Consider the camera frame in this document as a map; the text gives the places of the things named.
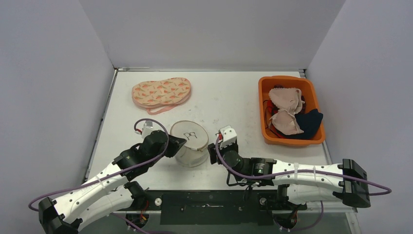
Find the round white mesh laundry bag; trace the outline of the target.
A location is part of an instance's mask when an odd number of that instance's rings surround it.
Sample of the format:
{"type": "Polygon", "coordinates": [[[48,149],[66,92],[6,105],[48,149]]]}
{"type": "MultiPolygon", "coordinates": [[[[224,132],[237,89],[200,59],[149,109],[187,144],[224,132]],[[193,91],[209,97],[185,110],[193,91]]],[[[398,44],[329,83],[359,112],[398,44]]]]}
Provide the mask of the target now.
{"type": "Polygon", "coordinates": [[[181,120],[172,125],[170,134],[186,140],[186,143],[174,156],[180,165],[190,168],[196,167],[207,159],[209,137],[200,124],[181,120]]]}

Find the floral mesh laundry bag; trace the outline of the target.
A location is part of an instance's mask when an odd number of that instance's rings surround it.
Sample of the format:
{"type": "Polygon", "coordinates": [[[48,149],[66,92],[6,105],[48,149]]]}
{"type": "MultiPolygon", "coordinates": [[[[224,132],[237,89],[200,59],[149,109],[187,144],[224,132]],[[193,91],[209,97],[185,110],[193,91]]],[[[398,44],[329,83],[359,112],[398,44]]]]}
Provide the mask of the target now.
{"type": "Polygon", "coordinates": [[[191,91],[192,86],[187,78],[150,80],[133,86],[131,98],[147,114],[157,115],[184,104],[190,98],[191,91]]]}

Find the beige pink lace bra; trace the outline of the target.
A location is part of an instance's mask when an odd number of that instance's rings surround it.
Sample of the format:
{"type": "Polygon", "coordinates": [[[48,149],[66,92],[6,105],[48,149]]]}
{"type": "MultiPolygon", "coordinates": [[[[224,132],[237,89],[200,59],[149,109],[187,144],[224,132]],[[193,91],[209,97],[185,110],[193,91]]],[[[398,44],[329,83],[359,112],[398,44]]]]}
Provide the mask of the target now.
{"type": "Polygon", "coordinates": [[[271,102],[278,108],[278,111],[270,118],[271,124],[284,135],[304,133],[295,117],[304,104],[301,95],[302,92],[298,88],[273,88],[269,91],[271,102]]]}

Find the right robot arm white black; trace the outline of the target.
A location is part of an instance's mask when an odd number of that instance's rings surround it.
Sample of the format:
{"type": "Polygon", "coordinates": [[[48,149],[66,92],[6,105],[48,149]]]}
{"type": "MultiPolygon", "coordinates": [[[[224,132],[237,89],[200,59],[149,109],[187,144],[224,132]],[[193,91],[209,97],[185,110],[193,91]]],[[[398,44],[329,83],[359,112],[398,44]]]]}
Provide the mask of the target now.
{"type": "Polygon", "coordinates": [[[331,165],[306,165],[270,158],[243,158],[237,143],[207,147],[211,164],[225,163],[235,186],[276,186],[275,202],[281,209],[312,201],[342,201],[354,208],[371,205],[367,172],[354,160],[331,165]]]}

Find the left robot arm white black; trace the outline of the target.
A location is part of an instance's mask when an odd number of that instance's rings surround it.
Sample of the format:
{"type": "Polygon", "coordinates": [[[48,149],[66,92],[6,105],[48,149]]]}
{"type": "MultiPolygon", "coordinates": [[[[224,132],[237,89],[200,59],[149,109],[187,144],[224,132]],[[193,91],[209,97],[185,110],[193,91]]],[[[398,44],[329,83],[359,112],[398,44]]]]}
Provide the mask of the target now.
{"type": "Polygon", "coordinates": [[[174,157],[186,139],[156,130],[143,142],[122,151],[113,162],[87,181],[57,198],[38,204],[39,222],[47,234],[76,234],[90,223],[118,210],[139,210],[148,205],[146,191],[135,178],[162,157],[174,157]]]}

